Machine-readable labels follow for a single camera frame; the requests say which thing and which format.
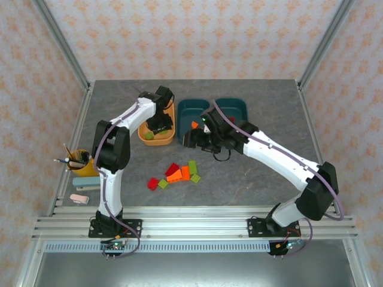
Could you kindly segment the orange lego wedge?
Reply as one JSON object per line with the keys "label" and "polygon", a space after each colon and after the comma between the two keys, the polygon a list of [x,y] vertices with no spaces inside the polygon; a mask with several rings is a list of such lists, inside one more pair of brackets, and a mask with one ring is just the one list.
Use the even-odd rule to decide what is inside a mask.
{"label": "orange lego wedge", "polygon": [[180,169],[178,169],[172,175],[167,176],[166,180],[170,184],[174,183],[174,182],[182,181],[183,180],[182,171]]}

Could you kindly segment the orange plastic container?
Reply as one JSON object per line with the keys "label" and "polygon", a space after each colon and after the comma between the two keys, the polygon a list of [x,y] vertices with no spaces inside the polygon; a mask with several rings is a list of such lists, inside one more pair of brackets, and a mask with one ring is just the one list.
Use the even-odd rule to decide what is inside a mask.
{"label": "orange plastic container", "polygon": [[[168,132],[166,135],[160,135],[160,134],[154,134],[149,128],[147,127],[147,123],[141,124],[138,128],[138,137],[140,140],[143,141],[147,146],[164,146],[164,145],[169,145],[174,137],[175,137],[175,128],[176,128],[176,121],[175,121],[175,106],[173,102],[171,102],[171,106],[167,109],[164,110],[165,114],[168,114],[173,123],[173,130]],[[152,133],[154,135],[154,139],[150,141],[146,141],[144,138],[144,135],[146,133]]]}

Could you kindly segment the teal plastic container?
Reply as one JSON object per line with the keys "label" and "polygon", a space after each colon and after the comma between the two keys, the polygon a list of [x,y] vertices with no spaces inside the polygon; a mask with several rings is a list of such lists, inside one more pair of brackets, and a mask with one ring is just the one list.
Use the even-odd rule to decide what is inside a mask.
{"label": "teal plastic container", "polygon": [[183,143],[183,136],[192,129],[192,122],[198,124],[198,128],[203,128],[201,113],[208,109],[210,103],[204,99],[184,99],[177,105],[176,111],[176,132],[175,135],[180,144]]}
{"label": "teal plastic container", "polygon": [[214,107],[219,107],[222,114],[235,118],[235,125],[239,126],[241,121],[248,120],[247,105],[242,99],[238,98],[219,98],[214,101]]}

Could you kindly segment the yellow pencil cup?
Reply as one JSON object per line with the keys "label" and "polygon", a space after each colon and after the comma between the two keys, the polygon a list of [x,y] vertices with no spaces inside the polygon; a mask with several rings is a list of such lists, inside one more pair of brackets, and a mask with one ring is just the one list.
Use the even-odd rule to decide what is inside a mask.
{"label": "yellow pencil cup", "polygon": [[84,163],[83,167],[72,167],[70,164],[67,164],[68,169],[78,177],[92,177],[99,175],[93,168],[93,158],[87,150],[76,149],[71,151],[71,157]]}

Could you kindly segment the light blue stapler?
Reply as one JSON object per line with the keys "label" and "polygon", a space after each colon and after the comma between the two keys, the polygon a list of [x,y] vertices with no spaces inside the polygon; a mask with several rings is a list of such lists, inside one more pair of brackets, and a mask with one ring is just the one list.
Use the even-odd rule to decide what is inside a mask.
{"label": "light blue stapler", "polygon": [[72,184],[78,191],[99,190],[101,187],[101,180],[98,176],[76,177],[72,180]]}

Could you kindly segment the aluminium mounting rail beam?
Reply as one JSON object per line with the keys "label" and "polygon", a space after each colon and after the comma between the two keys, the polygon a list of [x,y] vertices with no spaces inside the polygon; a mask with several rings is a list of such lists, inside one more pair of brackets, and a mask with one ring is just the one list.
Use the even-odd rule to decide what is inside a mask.
{"label": "aluminium mounting rail beam", "polygon": [[[124,207],[123,216],[142,220],[142,240],[245,240],[247,219],[264,218],[270,210],[269,206]],[[32,238],[86,240],[95,212],[90,206],[56,207],[52,216],[37,219]],[[299,224],[303,239],[310,235],[317,240],[354,239],[361,234],[352,216]]]}

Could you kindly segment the aluminium table side rail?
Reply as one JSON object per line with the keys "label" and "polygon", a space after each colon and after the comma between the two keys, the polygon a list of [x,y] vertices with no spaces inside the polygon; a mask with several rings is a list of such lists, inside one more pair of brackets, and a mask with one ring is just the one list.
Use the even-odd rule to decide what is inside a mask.
{"label": "aluminium table side rail", "polygon": [[[94,85],[95,85],[95,82],[93,81],[84,90],[83,99],[79,105],[77,117],[75,119],[75,124],[73,126],[73,129],[71,132],[71,138],[69,141],[69,149],[71,151],[74,149],[77,149],[78,147],[81,131],[83,129],[83,124],[87,114],[87,109],[89,107],[90,99],[93,93]],[[67,171],[66,166],[60,168],[58,182],[54,189],[53,196],[50,200],[50,205],[46,213],[46,216],[51,217],[53,215],[54,208],[56,207],[57,201],[62,201],[62,199],[64,198],[70,176],[71,176],[71,172]]]}
{"label": "aluminium table side rail", "polygon": [[[301,88],[300,83],[297,82],[297,81],[296,81],[296,87],[297,87],[297,91],[298,91],[298,94],[299,94],[299,97],[300,97],[300,101],[302,103],[302,108],[303,108],[303,111],[304,111],[304,114],[305,114],[305,118],[306,118],[306,121],[307,121],[307,124],[308,124],[308,127],[309,127],[309,131],[310,131],[310,134],[311,134],[312,142],[314,144],[315,153],[316,153],[318,162],[320,164],[323,164],[324,163],[323,156],[322,156],[321,151],[320,151],[318,140],[317,140],[317,137],[316,137],[316,134],[315,134],[314,125],[312,123],[312,120],[311,120],[311,117],[310,117],[310,114],[309,114],[309,110],[308,110],[308,106],[307,106],[307,103],[306,103],[306,100],[305,100],[305,97],[304,97],[304,94],[303,94],[303,89]],[[341,220],[344,219],[344,216],[345,216],[344,215],[344,208],[343,208],[343,206],[341,204],[339,204],[340,202],[341,201],[340,201],[339,197],[336,196],[333,199],[333,203],[331,204],[331,206],[333,206],[334,209],[335,209],[335,211],[333,213],[336,214],[337,217],[335,217],[333,215],[326,215],[326,217],[328,217],[329,219],[335,220],[335,221],[341,221]]]}

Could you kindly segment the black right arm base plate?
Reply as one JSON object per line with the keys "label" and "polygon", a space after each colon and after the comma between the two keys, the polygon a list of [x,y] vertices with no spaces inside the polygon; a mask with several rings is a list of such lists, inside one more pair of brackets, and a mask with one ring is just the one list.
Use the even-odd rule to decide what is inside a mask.
{"label": "black right arm base plate", "polygon": [[249,237],[300,237],[300,225],[297,221],[286,227],[279,226],[273,219],[252,216],[247,219]]}

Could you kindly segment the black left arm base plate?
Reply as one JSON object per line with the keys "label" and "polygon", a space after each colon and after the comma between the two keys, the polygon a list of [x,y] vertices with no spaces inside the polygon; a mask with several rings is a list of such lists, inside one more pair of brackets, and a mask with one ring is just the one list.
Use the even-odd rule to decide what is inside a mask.
{"label": "black left arm base plate", "polygon": [[[141,219],[122,219],[122,222],[124,225],[127,225],[133,229],[138,234],[138,237],[141,236]],[[98,220],[95,218],[91,219],[88,232],[89,238],[111,239],[117,235],[124,238],[135,237],[130,229],[122,226],[112,218],[107,218],[106,221],[102,221],[101,219]]]}

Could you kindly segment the aluminium frame post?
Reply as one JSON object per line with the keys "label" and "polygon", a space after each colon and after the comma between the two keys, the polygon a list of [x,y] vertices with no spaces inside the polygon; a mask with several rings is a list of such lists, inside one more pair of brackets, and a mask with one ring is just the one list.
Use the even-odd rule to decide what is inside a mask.
{"label": "aluminium frame post", "polygon": [[336,10],[332,20],[330,21],[329,25],[327,26],[323,37],[319,41],[319,44],[317,45],[317,48],[314,51],[314,54],[308,62],[300,80],[298,80],[297,82],[297,87],[300,91],[303,91],[304,88],[308,85],[309,80],[312,78],[326,51],[330,47],[330,44],[332,43],[333,39],[338,33],[338,30],[341,28],[342,23],[346,19],[351,7],[354,4],[354,1],[355,0],[341,0],[341,3],[338,9]]}
{"label": "aluminium frame post", "polygon": [[68,41],[65,38],[64,33],[59,27],[53,13],[51,12],[48,4],[45,0],[31,0],[35,8],[38,10],[45,24],[47,25],[48,30],[50,31],[52,37],[56,41],[56,44],[60,48],[64,58],[68,62],[68,65],[72,69],[76,79],[80,85],[88,90],[90,87],[90,82],[87,79],[83,69],[81,68],[72,48],[70,47]]}

